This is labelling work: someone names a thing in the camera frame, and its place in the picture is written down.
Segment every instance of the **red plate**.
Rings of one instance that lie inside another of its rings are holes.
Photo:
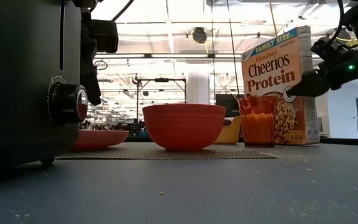
[[[103,150],[122,143],[128,131],[80,130],[74,151]]]

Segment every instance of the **computer monitor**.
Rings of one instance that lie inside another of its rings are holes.
[[[238,99],[243,98],[244,95],[240,94]],[[215,95],[216,105],[223,106],[226,108],[226,115],[227,118],[233,118],[236,116],[240,116],[239,105],[237,100],[231,94],[216,94]]]

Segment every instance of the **white column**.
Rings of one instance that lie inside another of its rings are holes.
[[[188,64],[187,103],[209,104],[209,65]]]

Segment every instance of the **cereal box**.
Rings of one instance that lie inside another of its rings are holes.
[[[310,27],[297,27],[242,54],[244,93],[277,96],[276,144],[319,143],[314,98],[286,91],[313,69]]]

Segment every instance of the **knob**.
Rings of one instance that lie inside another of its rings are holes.
[[[50,90],[48,106],[52,122],[81,123],[88,111],[88,96],[82,85],[57,82]]]

